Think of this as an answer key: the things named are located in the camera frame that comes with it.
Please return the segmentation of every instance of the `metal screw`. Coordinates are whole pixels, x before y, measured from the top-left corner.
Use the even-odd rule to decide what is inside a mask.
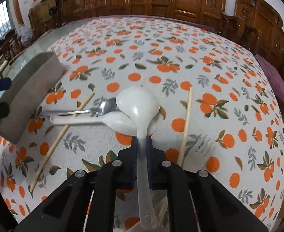
[[[164,160],[164,161],[162,162],[162,165],[163,165],[164,167],[169,167],[169,166],[171,166],[171,162],[168,161],[168,160]]]
[[[79,171],[76,171],[75,172],[75,176],[77,177],[77,178],[81,178],[81,177],[83,177],[85,175],[85,171],[84,170],[79,170]]]
[[[205,171],[205,170],[200,170],[200,171],[199,171],[199,175],[200,175],[201,177],[207,177],[207,176],[209,175],[209,173],[208,173],[207,171]]]
[[[112,165],[115,166],[115,167],[119,167],[119,166],[121,166],[121,161],[117,159],[117,160],[112,162]]]

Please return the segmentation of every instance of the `white ladle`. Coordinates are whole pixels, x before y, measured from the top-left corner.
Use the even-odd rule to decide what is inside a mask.
[[[137,135],[135,122],[123,112],[110,112],[102,117],[87,116],[51,116],[50,121],[55,125],[81,125],[103,123],[111,129],[128,136]],[[149,123],[147,135],[153,134],[157,130],[157,121],[152,119]]]
[[[152,118],[158,113],[160,104],[155,95],[147,89],[138,86],[129,87],[119,93],[116,97],[116,104],[137,126],[137,185],[140,222],[144,229],[155,229],[157,227],[157,219],[149,190],[146,136],[147,127]]]

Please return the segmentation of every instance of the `metal spoon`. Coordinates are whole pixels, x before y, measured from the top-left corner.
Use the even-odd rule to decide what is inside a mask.
[[[95,113],[98,116],[103,116],[109,112],[115,112],[120,111],[116,104],[116,98],[110,98],[104,102],[101,103],[101,105],[98,108],[91,108],[89,110],[43,110],[42,115],[43,116],[62,116],[62,115],[71,115],[75,113]]]

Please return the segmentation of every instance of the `plastic fork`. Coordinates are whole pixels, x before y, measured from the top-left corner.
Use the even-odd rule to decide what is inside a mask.
[[[185,157],[183,169],[194,173],[202,169],[214,148],[214,143],[207,136],[199,139]]]

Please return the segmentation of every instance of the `tablecloth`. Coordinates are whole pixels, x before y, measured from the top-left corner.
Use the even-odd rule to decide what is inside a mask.
[[[42,108],[77,109],[92,90],[96,94],[86,108],[98,107],[127,87],[144,86],[162,107],[153,145],[176,161],[192,86],[187,148],[208,135],[216,149],[203,168],[272,228],[284,195],[284,125],[272,88],[249,51],[193,26],[133,17],[91,20],[50,50],[64,66],[62,78],[18,144],[0,136],[0,191],[18,222],[74,171],[99,170],[131,142],[106,126],[71,126],[30,193],[39,163],[62,128],[44,118]],[[118,191],[115,230],[130,228],[138,217],[136,191]]]

